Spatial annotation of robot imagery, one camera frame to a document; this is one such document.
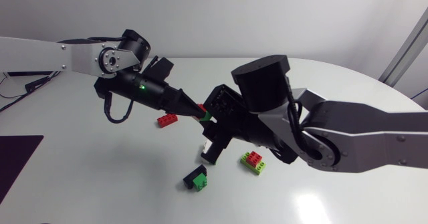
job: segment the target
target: white tabletop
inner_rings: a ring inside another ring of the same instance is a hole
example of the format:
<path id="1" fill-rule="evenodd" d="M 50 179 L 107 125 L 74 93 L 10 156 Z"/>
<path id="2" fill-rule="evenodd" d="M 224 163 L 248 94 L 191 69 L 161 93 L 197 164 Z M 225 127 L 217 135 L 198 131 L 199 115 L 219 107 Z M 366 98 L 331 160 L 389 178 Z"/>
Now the white tabletop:
<path id="1" fill-rule="evenodd" d="M 167 78 L 197 103 L 212 89 L 237 89 L 230 71 L 251 59 L 171 59 Z M 398 91 L 338 66 L 290 59 L 293 88 L 386 111 L 422 111 Z M 0 223 L 428 223 L 428 170 L 399 166 L 359 174 L 326 173 L 298 159 L 291 165 L 266 148 L 232 140 L 206 165 L 208 186 L 184 188 L 205 142 L 192 118 L 157 128 L 163 112 L 135 104 L 111 124 L 95 77 L 65 73 L 0 114 L 0 134 L 42 134 L 42 143 L 0 205 Z M 112 115 L 128 100 L 114 95 Z M 256 176 L 239 163 L 256 151 Z"/>

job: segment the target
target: red and green lego brick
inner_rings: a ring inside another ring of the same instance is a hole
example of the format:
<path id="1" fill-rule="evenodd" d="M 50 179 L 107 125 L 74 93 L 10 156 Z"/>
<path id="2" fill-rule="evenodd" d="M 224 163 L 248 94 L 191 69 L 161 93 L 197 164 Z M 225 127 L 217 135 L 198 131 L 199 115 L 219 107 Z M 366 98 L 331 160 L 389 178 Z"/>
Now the red and green lego brick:
<path id="1" fill-rule="evenodd" d="M 250 153 L 247 152 L 245 153 L 242 157 L 241 157 L 241 163 L 244 164 L 246 167 L 248 167 L 250 170 L 252 170 L 255 174 L 260 175 L 260 173 L 263 171 L 263 169 L 266 167 L 266 164 L 261 161 L 261 157 L 260 157 L 260 161 L 258 162 L 258 164 L 256 166 L 252 166 L 251 164 L 249 164 L 247 162 L 247 158 L 250 156 Z"/>

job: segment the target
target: black cable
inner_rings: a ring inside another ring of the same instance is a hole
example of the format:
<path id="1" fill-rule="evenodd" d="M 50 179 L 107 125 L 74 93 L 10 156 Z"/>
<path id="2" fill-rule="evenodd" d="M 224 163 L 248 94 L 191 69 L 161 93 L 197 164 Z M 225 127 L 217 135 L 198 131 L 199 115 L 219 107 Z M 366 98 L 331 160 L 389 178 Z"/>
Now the black cable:
<path id="1" fill-rule="evenodd" d="M 152 61 L 148 63 L 147 67 L 142 72 L 145 73 L 148 69 L 150 69 L 153 66 L 154 63 L 156 63 L 156 61 L 158 61 L 157 55 L 152 58 Z"/>
<path id="2" fill-rule="evenodd" d="M 35 87 L 33 90 L 31 90 L 31 91 L 29 91 L 29 92 L 27 92 L 27 93 L 23 94 L 21 97 L 19 97 L 18 99 L 14 100 L 13 102 L 8 103 L 8 104 L 6 104 L 5 106 L 1 107 L 1 108 L 0 108 L 0 112 L 2 112 L 2 111 L 4 111 L 4 110 L 8 109 L 10 106 L 12 106 L 12 105 L 14 105 L 14 104 L 18 103 L 19 101 L 21 101 L 21 100 L 22 100 L 22 99 L 24 99 L 25 97 L 27 97 L 27 96 L 29 96 L 30 94 L 34 93 L 36 90 L 38 90 L 38 89 L 40 89 L 41 87 L 43 87 L 43 86 L 44 86 L 45 84 L 47 84 L 50 80 L 52 80 L 54 77 L 58 76 L 60 73 L 61 73 L 60 71 L 57 71 L 57 72 L 53 73 L 53 74 L 52 74 L 52 76 L 48 77 L 48 78 L 47 78 L 47 80 L 46 80 L 44 83 L 42 83 L 42 84 L 40 84 L 39 86 Z"/>
<path id="3" fill-rule="evenodd" d="M 96 41 L 122 41 L 125 40 L 126 37 L 89 37 L 88 39 Z"/>
<path id="4" fill-rule="evenodd" d="M 5 81 L 5 79 L 7 79 L 7 76 L 6 76 L 5 72 L 3 72 L 3 75 L 4 75 L 5 77 L 1 80 L 0 84 L 2 84 L 2 83 L 3 83 L 3 81 Z"/>
<path id="5" fill-rule="evenodd" d="M 3 83 L 3 81 L 5 81 L 5 79 L 7 79 L 7 78 L 6 78 L 6 77 L 4 77 L 4 78 L 1 80 L 0 84 L 2 84 L 2 83 Z"/>
<path id="6" fill-rule="evenodd" d="M 412 98 L 410 98 L 411 100 L 416 98 L 417 96 L 419 96 L 420 94 L 423 94 L 425 91 L 427 91 L 428 88 L 424 89 L 423 91 L 420 91 L 417 95 L 413 96 Z"/>
<path id="7" fill-rule="evenodd" d="M 18 97 L 21 97 L 22 95 L 24 95 L 24 94 L 20 94 L 17 96 L 4 96 L 3 94 L 0 94 L 0 97 L 2 97 L 2 98 L 18 98 Z"/>
<path id="8" fill-rule="evenodd" d="M 120 123 L 124 122 L 129 117 L 133 104 L 134 104 L 134 100 L 131 100 L 131 102 L 129 103 L 129 106 L 128 106 L 128 110 L 126 111 L 126 114 L 123 116 L 123 118 L 121 118 L 119 120 L 115 120 L 110 115 L 110 107 L 112 106 L 112 93 L 107 92 L 105 97 L 104 97 L 104 113 L 105 113 L 108 121 L 110 121 L 113 124 L 120 124 Z"/>

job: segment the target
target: cable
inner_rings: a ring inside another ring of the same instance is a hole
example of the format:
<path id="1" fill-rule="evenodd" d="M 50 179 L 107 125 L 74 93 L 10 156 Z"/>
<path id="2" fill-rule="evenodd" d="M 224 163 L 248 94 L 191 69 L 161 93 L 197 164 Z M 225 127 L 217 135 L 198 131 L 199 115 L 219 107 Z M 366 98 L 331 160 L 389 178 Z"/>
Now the cable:
<path id="1" fill-rule="evenodd" d="M 6 76 L 6 74 L 3 72 L 3 75 L 5 76 L 1 81 L 0 81 L 0 84 L 2 84 L 3 83 L 3 81 L 5 81 L 5 79 L 7 79 L 7 76 Z"/>
<path id="2" fill-rule="evenodd" d="M 2 97 L 2 98 L 18 98 L 18 97 L 21 97 L 22 95 L 24 95 L 24 94 L 20 94 L 17 96 L 4 96 L 3 94 L 0 94 L 0 97 Z"/>
<path id="3" fill-rule="evenodd" d="M 3 83 L 3 81 L 5 81 L 5 79 L 7 79 L 7 78 L 6 78 L 6 77 L 4 77 L 4 78 L 1 80 L 0 84 L 2 84 L 2 83 Z"/>
<path id="4" fill-rule="evenodd" d="M 5 79 L 7 79 L 7 76 L 5 75 L 5 73 L 3 72 L 3 75 L 5 76 L 1 81 L 0 81 L 0 84 L 2 84 L 3 83 L 3 81 L 5 81 Z M 0 94 L 0 97 L 3 97 L 3 98 L 18 98 L 18 97 L 21 97 L 23 94 L 20 94 L 20 95 L 17 95 L 17 96 L 4 96 L 3 94 Z"/>
<path id="5" fill-rule="evenodd" d="M 131 100 L 131 102 L 129 103 L 129 106 L 128 106 L 128 110 L 126 111 L 126 114 L 123 116 L 123 118 L 121 118 L 119 120 L 115 120 L 110 115 L 110 107 L 112 106 L 112 93 L 106 92 L 105 97 L 104 97 L 104 113 L 105 113 L 108 121 L 110 121 L 113 124 L 120 124 L 120 123 L 124 122 L 129 117 L 129 115 L 131 114 L 133 104 L 134 104 L 134 100 Z"/>
<path id="6" fill-rule="evenodd" d="M 32 89 L 31 91 L 23 94 L 22 96 L 20 96 L 18 99 L 14 100 L 13 102 L 6 104 L 5 106 L 0 108 L 0 112 L 8 109 L 10 106 L 18 103 L 19 101 L 21 101 L 22 99 L 24 99 L 25 97 L 29 96 L 30 94 L 34 93 L 36 90 L 40 89 L 41 87 L 43 87 L 45 84 L 47 84 L 49 81 L 51 81 L 53 78 L 55 78 L 56 76 L 58 76 L 61 72 L 60 71 L 56 71 L 52 74 L 52 76 L 48 77 L 47 80 L 40 84 L 39 86 L 35 87 L 34 89 Z"/>
<path id="7" fill-rule="evenodd" d="M 424 89 L 423 91 L 419 92 L 417 95 L 413 96 L 412 98 L 410 98 L 411 100 L 416 98 L 417 96 L 419 96 L 420 94 L 423 94 L 425 91 L 427 91 L 428 88 Z"/>

